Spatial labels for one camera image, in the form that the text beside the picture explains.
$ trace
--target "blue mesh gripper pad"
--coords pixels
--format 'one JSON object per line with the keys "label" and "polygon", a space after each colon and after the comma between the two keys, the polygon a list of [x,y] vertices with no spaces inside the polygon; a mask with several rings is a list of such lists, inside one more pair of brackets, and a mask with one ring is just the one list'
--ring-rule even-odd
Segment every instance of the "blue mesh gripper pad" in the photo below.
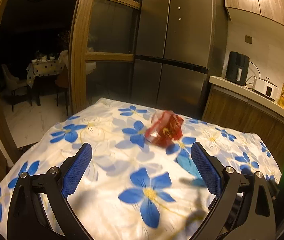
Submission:
{"label": "blue mesh gripper pad", "polygon": [[220,197],[222,192],[221,177],[212,166],[208,157],[196,143],[194,143],[191,147],[191,158],[202,179],[204,180],[209,192],[216,195],[217,198]]}
{"label": "blue mesh gripper pad", "polygon": [[80,154],[76,160],[74,160],[63,179],[62,195],[65,198],[75,192],[92,159],[92,147],[90,144],[85,144],[85,146],[81,147],[79,151],[81,151]]}

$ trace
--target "rice cooker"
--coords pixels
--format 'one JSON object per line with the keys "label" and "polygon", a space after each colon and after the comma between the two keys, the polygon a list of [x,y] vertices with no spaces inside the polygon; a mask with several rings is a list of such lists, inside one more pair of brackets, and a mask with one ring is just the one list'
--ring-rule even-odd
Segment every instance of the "rice cooker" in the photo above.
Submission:
{"label": "rice cooker", "polygon": [[259,95],[274,102],[277,90],[277,86],[274,85],[269,78],[254,78],[252,91],[258,93]]}

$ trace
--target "polka dot tablecloth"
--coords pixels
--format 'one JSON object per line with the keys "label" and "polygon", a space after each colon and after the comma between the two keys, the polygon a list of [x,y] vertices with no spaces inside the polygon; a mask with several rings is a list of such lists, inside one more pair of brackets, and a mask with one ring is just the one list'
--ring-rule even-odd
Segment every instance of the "polka dot tablecloth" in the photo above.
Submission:
{"label": "polka dot tablecloth", "polygon": [[30,63],[27,68],[27,84],[33,87],[34,79],[36,76],[51,76],[59,75],[65,64],[59,63],[58,60],[48,60],[46,62]]}

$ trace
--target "power cord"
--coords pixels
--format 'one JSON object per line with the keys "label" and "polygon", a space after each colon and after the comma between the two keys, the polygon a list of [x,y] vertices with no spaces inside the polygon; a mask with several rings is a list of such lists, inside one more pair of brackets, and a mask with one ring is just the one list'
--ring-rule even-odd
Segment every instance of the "power cord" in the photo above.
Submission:
{"label": "power cord", "polygon": [[253,84],[253,82],[252,82],[252,83],[247,83],[248,80],[249,80],[251,77],[255,77],[255,75],[250,76],[250,77],[246,80],[246,82],[245,82],[245,87],[246,87],[247,89],[252,89],[252,88],[248,88],[248,87],[247,87],[247,85]]}
{"label": "power cord", "polygon": [[[259,78],[261,78],[261,73],[260,73],[259,68],[257,67],[257,65],[255,65],[255,67],[257,68],[257,70],[258,70],[258,72],[259,72]],[[248,80],[249,80],[251,77],[256,77],[256,76],[255,76],[255,75],[252,75],[252,76],[250,76],[250,77],[246,80],[246,82],[245,82],[245,87],[246,87],[247,89],[252,89],[252,88],[248,88],[248,87],[247,87],[247,85],[251,85],[251,84],[254,83],[254,82],[247,83]]]}
{"label": "power cord", "polygon": [[261,73],[260,73],[260,70],[259,68],[257,67],[257,65],[255,65],[255,67],[257,68],[258,72],[259,72],[259,78],[261,78]]}

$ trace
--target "metal screw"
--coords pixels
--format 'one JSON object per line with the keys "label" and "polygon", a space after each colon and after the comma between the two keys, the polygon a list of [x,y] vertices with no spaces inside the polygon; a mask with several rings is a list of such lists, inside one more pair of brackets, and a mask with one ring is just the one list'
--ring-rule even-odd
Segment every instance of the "metal screw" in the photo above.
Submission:
{"label": "metal screw", "polygon": [[227,173],[233,173],[234,172],[234,169],[232,167],[226,167],[225,170],[226,170]]}
{"label": "metal screw", "polygon": [[25,178],[26,176],[27,176],[27,173],[26,173],[25,171],[20,174],[20,177],[21,177],[22,179]]}
{"label": "metal screw", "polygon": [[257,171],[256,176],[257,176],[258,178],[262,178],[262,177],[263,177],[263,174],[262,174],[262,172]]}
{"label": "metal screw", "polygon": [[55,174],[55,173],[58,172],[58,170],[59,170],[58,167],[52,167],[52,168],[50,169],[50,173],[51,173],[51,174]]}

